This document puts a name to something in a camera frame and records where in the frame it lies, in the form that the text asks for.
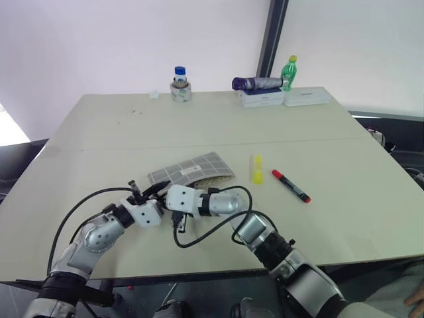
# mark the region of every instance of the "yellow plastic piece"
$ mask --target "yellow plastic piece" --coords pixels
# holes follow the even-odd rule
[[[262,184],[264,182],[264,174],[262,173],[262,156],[255,154],[253,156],[252,179],[254,184]]]

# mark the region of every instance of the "table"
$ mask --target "table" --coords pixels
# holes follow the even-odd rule
[[[0,281],[42,280],[54,233],[85,195],[216,151],[235,173],[219,184],[246,186],[254,208],[314,263],[342,264],[424,252],[424,194],[386,151],[331,99],[325,105],[243,109],[235,92],[85,95],[0,205]],[[263,157],[264,184],[249,180],[249,157]],[[305,204],[269,173],[279,169],[308,193]],[[97,196],[70,218],[56,257],[76,227],[126,193]],[[191,220],[182,242],[219,222]],[[191,248],[172,240],[166,213],[156,228],[127,229],[92,278],[128,278],[262,268],[223,227]]]

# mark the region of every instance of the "black wire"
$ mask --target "black wire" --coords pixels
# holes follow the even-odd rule
[[[176,227],[174,227],[174,241],[175,241],[175,244],[177,244],[177,246],[180,247],[180,248],[191,247],[191,246],[193,246],[193,245],[195,245],[195,244],[203,241],[204,239],[206,239],[209,235],[213,234],[216,230],[218,230],[219,228],[221,228],[223,225],[227,224],[229,221],[231,221],[235,217],[238,217],[238,216],[243,215],[243,214],[246,214],[247,215],[247,213],[249,213],[249,215],[252,214],[252,213],[253,214],[257,214],[257,215],[265,218],[268,222],[270,222],[270,224],[273,226],[273,228],[278,232],[278,230],[277,230],[274,222],[272,222],[272,220],[269,218],[269,216],[267,216],[265,213],[262,213],[262,212],[259,212],[259,211],[255,211],[255,210],[250,210],[250,212],[249,212],[249,211],[246,210],[246,211],[235,213],[235,214],[231,215],[230,217],[227,217],[224,221],[218,223],[218,225],[214,226],[212,229],[210,229],[209,231],[207,231],[201,237],[199,237],[199,238],[197,238],[197,239],[195,239],[195,240],[193,240],[193,241],[191,241],[191,242],[189,242],[187,244],[183,244],[183,243],[181,243],[178,240],[178,230],[177,230]]]
[[[84,225],[86,225],[87,223],[89,223],[92,219],[95,219],[96,217],[99,217],[100,215],[104,214],[103,212],[100,212],[98,214],[93,215],[92,217],[89,217],[88,219],[86,219],[83,223],[81,223],[79,225],[79,227],[76,229],[76,231],[74,232],[74,235],[72,235],[71,240],[69,241],[69,244],[72,244],[72,242],[75,240],[75,237],[77,236],[78,232],[80,231],[80,229],[82,229],[82,227]]]
[[[244,245],[243,242],[236,240],[235,237],[239,233],[239,230],[241,229],[241,227],[246,223],[246,221],[250,217],[250,214],[252,214],[252,206],[253,206],[252,195],[250,194],[249,190],[247,190],[245,187],[243,187],[241,185],[234,185],[232,187],[226,187],[225,189],[219,190],[219,192],[223,192],[223,191],[227,191],[227,190],[231,190],[231,189],[241,189],[244,192],[246,192],[246,194],[249,198],[249,206],[248,206],[247,211],[246,211],[246,216],[244,217],[243,221],[241,221],[241,223],[238,225],[238,227],[234,230],[234,232],[231,235],[231,240],[234,243],[237,243],[239,245]]]
[[[92,308],[84,300],[80,299],[80,301],[83,304],[83,306],[87,309],[87,311],[90,313],[90,315],[93,316],[93,318],[99,318],[99,316],[95,314]]]
[[[92,194],[87,195],[80,202],[78,202],[71,209],[71,211],[69,211],[68,214],[65,215],[64,219],[62,220],[62,222],[60,223],[60,225],[58,227],[58,230],[56,231],[56,234],[54,235],[53,243],[52,243],[52,248],[50,249],[50,255],[48,256],[47,276],[49,275],[49,273],[50,273],[50,271],[52,269],[54,251],[56,249],[56,245],[58,244],[58,239],[59,239],[60,233],[62,232],[62,229],[64,228],[66,221],[70,218],[70,216],[72,215],[72,213],[75,212],[75,210],[78,207],[80,207],[84,202],[86,202],[88,199],[91,199],[92,197],[94,197],[94,196],[96,196],[96,195],[98,195],[100,193],[111,192],[111,191],[131,191],[131,192],[133,192],[134,189],[132,189],[130,187],[108,187],[106,189],[102,189],[102,190],[93,192]]]

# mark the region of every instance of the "red marker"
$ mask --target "red marker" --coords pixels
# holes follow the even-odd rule
[[[303,202],[311,202],[311,198],[305,192],[300,190],[293,182],[288,180],[281,172],[279,172],[278,170],[272,170],[272,174],[274,175],[274,177],[279,179],[282,184],[288,187],[291,192],[296,194]]]

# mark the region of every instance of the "blue cap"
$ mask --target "blue cap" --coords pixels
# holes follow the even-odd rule
[[[183,66],[176,66],[175,67],[175,74],[177,75],[185,75],[186,74],[186,68]]]

